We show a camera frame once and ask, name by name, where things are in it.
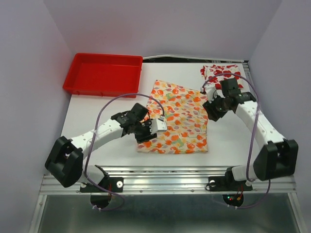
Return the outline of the orange floral print skirt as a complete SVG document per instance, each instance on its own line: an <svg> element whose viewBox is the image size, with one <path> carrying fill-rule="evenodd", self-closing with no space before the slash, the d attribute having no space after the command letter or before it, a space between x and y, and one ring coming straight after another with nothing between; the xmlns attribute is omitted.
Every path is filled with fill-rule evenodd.
<svg viewBox="0 0 311 233"><path fill-rule="evenodd" d="M150 94L165 111L167 131L138 144L137 152L158 154L205 153L207 145L207 98L199 91L156 80Z"/></svg>

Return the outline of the red poppy print skirt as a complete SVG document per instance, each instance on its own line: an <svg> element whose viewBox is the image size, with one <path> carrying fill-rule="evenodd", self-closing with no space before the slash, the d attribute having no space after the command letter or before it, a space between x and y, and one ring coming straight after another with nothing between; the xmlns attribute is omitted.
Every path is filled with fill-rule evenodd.
<svg viewBox="0 0 311 233"><path fill-rule="evenodd" d="M205 88L214 86L216 89L221 89L220 82L222 80L226 80L226 79L230 79L230 78L235 78L237 80L237 82L238 82L238 88L239 89L243 89L243 79L241 79L240 77L236 77L234 75L230 75L230 73L241 75L241 71L240 71L238 65L236 65L236 64L234 64L234 65L225 65L225 66L216 65L216 64L214 64L212 66L204 65L200 69L200 72L201 72L201 76L202 76L204 81L207 81L208 79L212 78L215 75L222 74L220 76L212 78L206 84Z"/></svg>

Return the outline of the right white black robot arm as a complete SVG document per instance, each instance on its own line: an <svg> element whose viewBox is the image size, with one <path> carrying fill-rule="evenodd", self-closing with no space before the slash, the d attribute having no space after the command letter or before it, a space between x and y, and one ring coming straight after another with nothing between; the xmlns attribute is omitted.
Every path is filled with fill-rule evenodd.
<svg viewBox="0 0 311 233"><path fill-rule="evenodd" d="M251 132L251 143L257 143L259 154L242 166L226 169L222 176L208 179L206 189L213 192L252 190L255 180L268 181L292 176L295 172L298 144L286 139L265 117L250 92L242 92L235 78L222 80L221 95L215 86L204 84L200 92L207 96L203 108L209 120L218 121L229 111L238 116Z"/></svg>

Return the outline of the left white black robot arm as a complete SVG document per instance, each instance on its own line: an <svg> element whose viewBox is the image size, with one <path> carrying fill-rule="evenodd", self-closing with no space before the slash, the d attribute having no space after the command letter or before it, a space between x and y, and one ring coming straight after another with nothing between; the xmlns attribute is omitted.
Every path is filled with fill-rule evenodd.
<svg viewBox="0 0 311 233"><path fill-rule="evenodd" d="M136 103L129 111L113 115L105 123L80 136L58 138L45 162L45 168L59 183L67 188L76 182L86 183L90 175L95 175L91 185L97 191L108 187L106 173L98 166L89 167L90 154L108 142L134 134L137 143L148 142L157 137L157 133L166 130L163 118L147 120L144 117L148 109Z"/></svg>

